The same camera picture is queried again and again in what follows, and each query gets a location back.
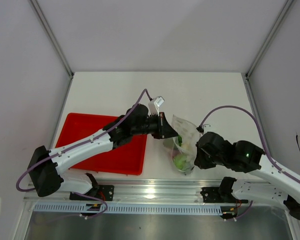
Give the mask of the light green round vegetable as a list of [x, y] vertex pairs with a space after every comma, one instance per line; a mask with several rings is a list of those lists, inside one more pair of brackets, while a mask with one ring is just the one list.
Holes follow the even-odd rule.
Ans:
[[183, 153], [179, 153], [176, 156], [174, 156], [172, 158], [172, 161], [173, 161], [175, 167], [180, 171], [185, 172], [190, 166], [190, 164], [188, 162], [188, 156]]

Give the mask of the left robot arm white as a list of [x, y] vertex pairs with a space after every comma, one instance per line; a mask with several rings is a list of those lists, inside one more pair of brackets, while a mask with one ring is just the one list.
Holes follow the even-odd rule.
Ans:
[[45, 146], [37, 147], [27, 167], [33, 190], [39, 197], [52, 195], [68, 183], [63, 176], [66, 170], [90, 157], [122, 147], [140, 135], [162, 140], [175, 138], [178, 133], [168, 123], [164, 112], [149, 114], [145, 105], [138, 104], [78, 141], [50, 150]]

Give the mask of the clear zip top bag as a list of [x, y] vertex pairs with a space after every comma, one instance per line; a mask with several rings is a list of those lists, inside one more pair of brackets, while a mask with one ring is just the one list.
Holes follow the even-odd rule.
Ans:
[[183, 175], [189, 175], [195, 168], [196, 143], [200, 133], [192, 122], [176, 115], [172, 116], [171, 126], [178, 136], [164, 139], [163, 146], [174, 168]]

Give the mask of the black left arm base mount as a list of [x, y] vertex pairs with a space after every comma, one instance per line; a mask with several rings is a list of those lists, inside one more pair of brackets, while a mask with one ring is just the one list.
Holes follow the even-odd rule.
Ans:
[[85, 174], [88, 177], [88, 183], [91, 183], [91, 188], [81, 195], [74, 192], [70, 193], [69, 199], [72, 201], [88, 201], [92, 198], [98, 198], [103, 201], [112, 201], [114, 197], [115, 187], [113, 185], [100, 185], [91, 173]]

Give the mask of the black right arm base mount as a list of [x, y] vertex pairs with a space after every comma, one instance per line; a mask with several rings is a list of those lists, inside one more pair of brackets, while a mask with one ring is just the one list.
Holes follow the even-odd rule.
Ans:
[[217, 187], [202, 187], [200, 194], [204, 203], [243, 203], [247, 204], [247, 199], [239, 199], [232, 195], [232, 187], [237, 180], [233, 177], [224, 177]]

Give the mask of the green bell pepper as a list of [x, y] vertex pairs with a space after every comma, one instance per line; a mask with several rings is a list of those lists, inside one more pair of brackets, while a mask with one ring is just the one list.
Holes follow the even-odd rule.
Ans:
[[183, 138], [182, 138], [181, 135], [178, 135], [178, 136], [177, 136], [177, 144], [178, 144], [179, 147], [181, 147], [182, 144], [183, 144]]

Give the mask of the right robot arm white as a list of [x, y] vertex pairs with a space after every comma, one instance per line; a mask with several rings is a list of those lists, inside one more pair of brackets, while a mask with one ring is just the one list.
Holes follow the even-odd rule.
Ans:
[[300, 221], [300, 175], [268, 158], [263, 149], [249, 141], [230, 143], [217, 133], [207, 132], [195, 146], [194, 164], [199, 169], [220, 165], [267, 182], [259, 184], [225, 176], [218, 187], [202, 188], [205, 203], [264, 203], [288, 211]]

